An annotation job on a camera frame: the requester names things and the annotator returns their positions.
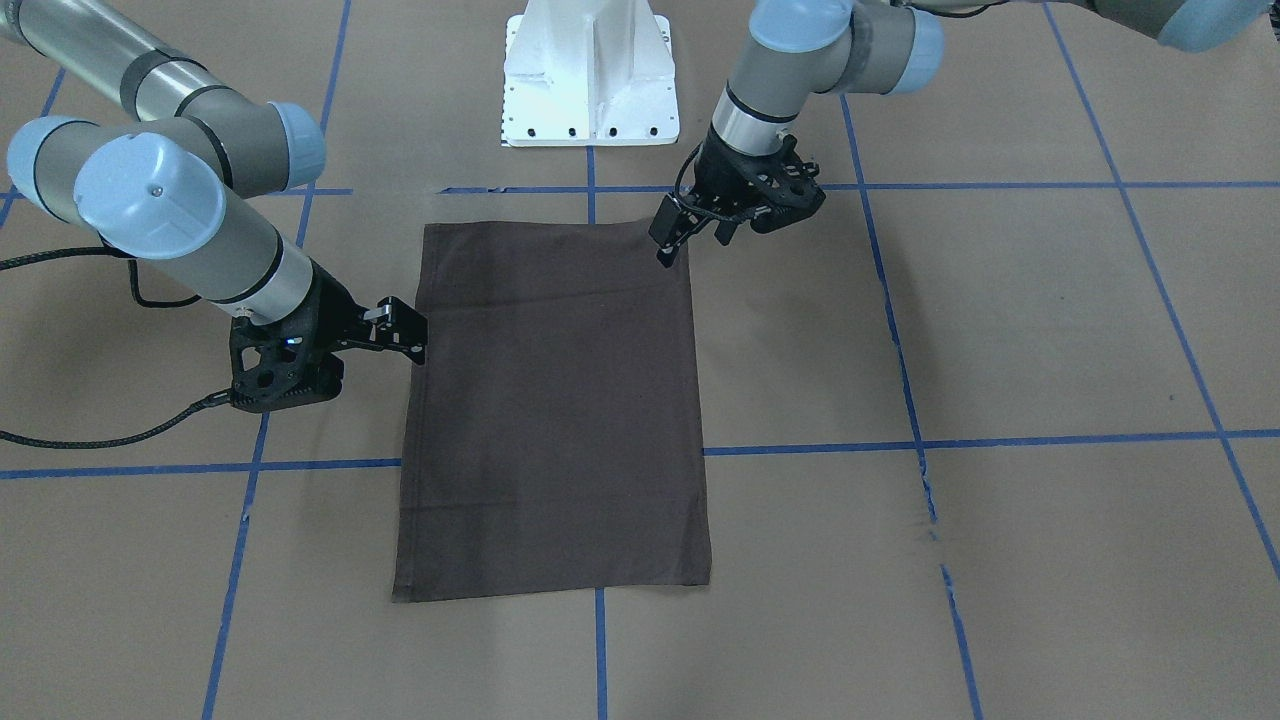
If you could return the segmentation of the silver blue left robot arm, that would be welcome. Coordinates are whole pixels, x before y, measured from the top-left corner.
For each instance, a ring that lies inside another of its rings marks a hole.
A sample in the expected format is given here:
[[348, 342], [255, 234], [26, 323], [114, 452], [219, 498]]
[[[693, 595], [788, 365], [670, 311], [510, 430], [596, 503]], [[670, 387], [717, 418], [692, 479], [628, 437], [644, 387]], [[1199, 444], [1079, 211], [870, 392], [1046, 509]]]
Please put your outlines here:
[[988, 1], [759, 1], [745, 45], [704, 140], [649, 228], [663, 266], [707, 225], [727, 245], [748, 225], [764, 234], [813, 217], [826, 200], [819, 168], [796, 150], [792, 127], [813, 95], [910, 94], [945, 56], [946, 19], [972, 19]]

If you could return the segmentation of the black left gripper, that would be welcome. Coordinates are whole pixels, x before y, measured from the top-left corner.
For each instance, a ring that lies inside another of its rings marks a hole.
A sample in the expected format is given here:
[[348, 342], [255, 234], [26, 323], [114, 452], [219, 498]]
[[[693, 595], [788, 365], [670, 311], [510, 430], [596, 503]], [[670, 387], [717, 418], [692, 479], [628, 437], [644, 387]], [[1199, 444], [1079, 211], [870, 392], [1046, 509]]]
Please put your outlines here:
[[716, 241], [727, 247], [742, 224], [765, 234], [817, 214], [826, 201], [819, 167], [804, 161], [796, 145], [795, 136], [785, 135], [777, 151], [753, 156], [710, 129], [694, 160], [691, 209], [668, 192], [648, 228], [659, 264], [672, 268], [681, 247], [710, 222], [717, 223]]

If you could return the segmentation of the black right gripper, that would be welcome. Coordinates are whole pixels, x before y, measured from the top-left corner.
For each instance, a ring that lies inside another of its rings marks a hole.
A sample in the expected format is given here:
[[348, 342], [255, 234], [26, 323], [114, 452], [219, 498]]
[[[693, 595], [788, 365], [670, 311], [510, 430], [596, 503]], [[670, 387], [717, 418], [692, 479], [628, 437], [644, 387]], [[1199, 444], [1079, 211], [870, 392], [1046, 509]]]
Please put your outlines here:
[[344, 340], [346, 348], [393, 351], [421, 366], [428, 359], [429, 323], [398, 297], [384, 297], [370, 309], [357, 304], [338, 279], [314, 263], [308, 292], [284, 319], [266, 325], [233, 320], [232, 373], [251, 370], [244, 352], [252, 348], [260, 356], [256, 368], [274, 375], [344, 375], [346, 366], [337, 356]]

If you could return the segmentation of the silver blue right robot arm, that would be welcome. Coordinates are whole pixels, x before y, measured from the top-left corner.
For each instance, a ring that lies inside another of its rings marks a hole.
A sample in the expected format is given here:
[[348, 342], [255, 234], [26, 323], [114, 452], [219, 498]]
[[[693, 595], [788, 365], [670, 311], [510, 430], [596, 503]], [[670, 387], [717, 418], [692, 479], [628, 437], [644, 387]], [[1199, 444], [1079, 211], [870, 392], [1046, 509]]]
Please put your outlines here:
[[5, 1], [3, 37], [131, 119], [49, 115], [22, 126], [6, 169], [32, 204], [155, 266], [257, 341], [293, 352], [392, 350], [424, 363], [422, 315], [398, 299], [361, 306], [250, 205], [324, 172], [325, 135], [306, 109], [248, 100], [101, 1]]

